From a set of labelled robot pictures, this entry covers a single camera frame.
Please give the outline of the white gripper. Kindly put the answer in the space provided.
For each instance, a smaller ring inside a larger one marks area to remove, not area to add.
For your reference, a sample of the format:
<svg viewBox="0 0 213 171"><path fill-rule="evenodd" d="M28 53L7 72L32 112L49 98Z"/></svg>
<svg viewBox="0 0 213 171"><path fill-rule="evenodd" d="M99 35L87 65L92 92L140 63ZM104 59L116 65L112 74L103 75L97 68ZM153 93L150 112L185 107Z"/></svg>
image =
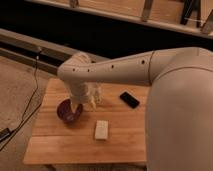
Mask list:
<svg viewBox="0 0 213 171"><path fill-rule="evenodd" d="M73 111L76 111L80 104L86 104L91 101L91 91L88 84L71 84L69 90L71 109Z"/></svg>

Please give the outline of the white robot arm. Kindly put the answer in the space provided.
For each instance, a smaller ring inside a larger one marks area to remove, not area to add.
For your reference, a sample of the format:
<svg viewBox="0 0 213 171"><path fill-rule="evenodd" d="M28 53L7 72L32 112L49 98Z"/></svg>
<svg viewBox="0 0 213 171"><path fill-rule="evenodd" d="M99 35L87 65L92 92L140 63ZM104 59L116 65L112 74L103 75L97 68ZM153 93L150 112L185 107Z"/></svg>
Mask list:
<svg viewBox="0 0 213 171"><path fill-rule="evenodd" d="M213 171L213 51L184 47L93 63L78 52L57 76L77 104L93 83L148 86L145 109L147 171Z"/></svg>

